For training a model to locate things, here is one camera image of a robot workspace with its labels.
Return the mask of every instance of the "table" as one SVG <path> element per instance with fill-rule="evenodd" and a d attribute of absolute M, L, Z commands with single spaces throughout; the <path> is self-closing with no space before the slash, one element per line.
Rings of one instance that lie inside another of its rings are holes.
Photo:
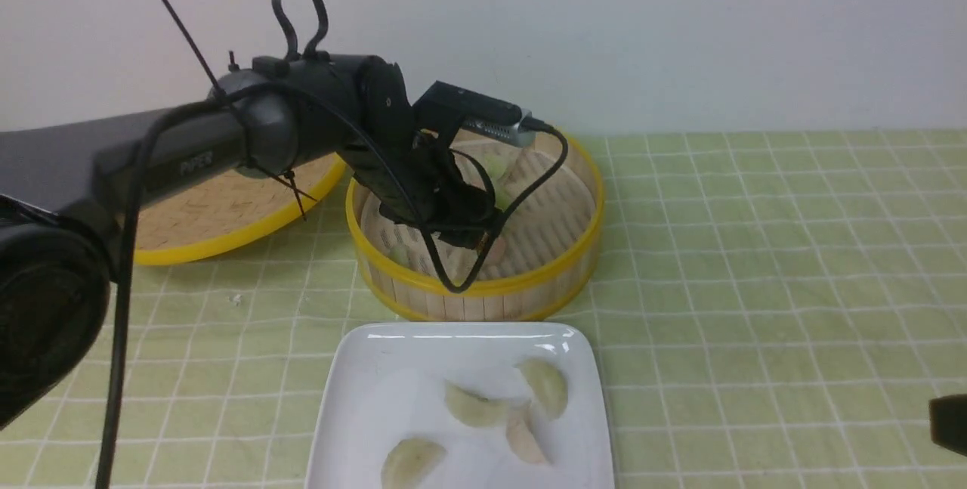
<path fill-rule="evenodd" d="M 967 131 L 581 141 L 607 226 L 553 320 L 595 346 L 620 487 L 967 487 L 926 420 L 967 392 Z M 303 486 L 339 339 L 394 319 L 344 189 L 239 251 L 138 268 L 117 486 Z M 0 486 L 91 483 L 108 330 L 0 433 Z"/>

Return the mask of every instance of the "bamboo steamer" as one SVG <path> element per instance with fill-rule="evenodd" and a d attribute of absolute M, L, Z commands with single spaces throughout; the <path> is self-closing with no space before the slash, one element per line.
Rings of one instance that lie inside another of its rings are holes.
<path fill-rule="evenodd" d="M 345 162 L 329 155 L 294 169 L 297 186 L 321 200 Z M 317 202 L 301 201 L 305 211 Z M 230 171 L 141 211 L 134 262 L 179 265 L 238 249 L 301 219 L 292 190 L 272 179 Z"/>
<path fill-rule="evenodd" d="M 604 182 L 590 155 L 571 138 L 562 169 L 528 197 L 508 220 L 507 251 L 486 265 L 463 294 L 448 292 L 436 278 L 422 238 L 378 213 L 379 200 L 355 180 L 346 195 L 346 221 L 360 275 L 391 310 L 408 320 L 541 320 L 563 308 L 591 278 L 598 261 Z M 453 148 L 483 161 L 512 159 L 495 182 L 514 199 L 560 156 L 553 135 L 538 134 L 515 149 L 461 131 Z M 480 185 L 469 161 L 457 157 L 465 180 Z M 437 242 L 446 272 L 462 282 L 476 254 Z"/>

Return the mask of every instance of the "white plate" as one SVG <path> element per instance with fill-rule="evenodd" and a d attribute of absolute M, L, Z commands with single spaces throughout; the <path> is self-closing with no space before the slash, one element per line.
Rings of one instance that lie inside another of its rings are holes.
<path fill-rule="evenodd" d="M 569 387 L 563 416 L 534 421 L 550 466 L 522 463 L 503 427 L 466 427 L 443 402 L 445 379 L 488 397 L 531 398 L 514 368 L 530 356 L 554 363 Z M 566 324 L 377 323 L 347 334 L 329 371 L 305 487 L 379 489 L 387 453 L 415 436 L 446 448 L 420 489 L 615 487 L 598 366 L 587 338 Z"/>

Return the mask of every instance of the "dumpling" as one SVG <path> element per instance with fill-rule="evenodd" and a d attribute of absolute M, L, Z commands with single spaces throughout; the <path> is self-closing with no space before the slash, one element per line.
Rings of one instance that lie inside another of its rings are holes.
<path fill-rule="evenodd" d="M 567 381 L 561 371 L 542 358 L 529 358 L 517 368 L 534 392 L 541 408 L 551 420 L 557 419 L 567 407 Z"/>
<path fill-rule="evenodd" d="M 446 409 L 450 410 L 450 416 L 464 425 L 477 428 L 500 424 L 510 407 L 507 400 L 484 398 L 451 382 L 446 382 L 444 402 Z"/>
<path fill-rule="evenodd" d="M 547 464 L 547 457 L 531 428 L 530 403 L 515 407 L 507 418 L 507 443 L 518 459 L 530 465 Z"/>
<path fill-rule="evenodd" d="M 444 456 L 446 449 L 435 441 L 424 438 L 401 441 L 383 463 L 383 489 L 416 489 Z"/>

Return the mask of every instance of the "robotic arm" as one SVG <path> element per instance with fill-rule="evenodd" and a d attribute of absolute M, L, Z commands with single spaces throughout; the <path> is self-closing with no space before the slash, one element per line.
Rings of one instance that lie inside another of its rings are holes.
<path fill-rule="evenodd" d="M 0 134 L 0 429 L 82 360 L 106 316 L 110 282 L 119 301 L 130 292 L 131 208 L 229 169 L 277 177 L 336 153 L 380 199 L 384 217 L 427 241 L 434 234 L 476 249 L 479 269 L 512 208 L 495 207 L 487 179 L 487 189 L 462 179 L 450 142 L 468 128 L 523 147 L 552 128 L 515 104 L 442 82 L 411 106 L 397 65 L 315 49 L 328 22 L 322 0 L 314 2 L 320 28 L 304 52 L 273 0 L 286 57 L 256 57 L 245 69 L 232 57 L 201 102 Z M 462 292 L 473 276 L 460 286 L 441 279 Z M 117 389 L 108 404 L 119 409 Z M 106 432 L 114 436 L 116 427 Z"/>

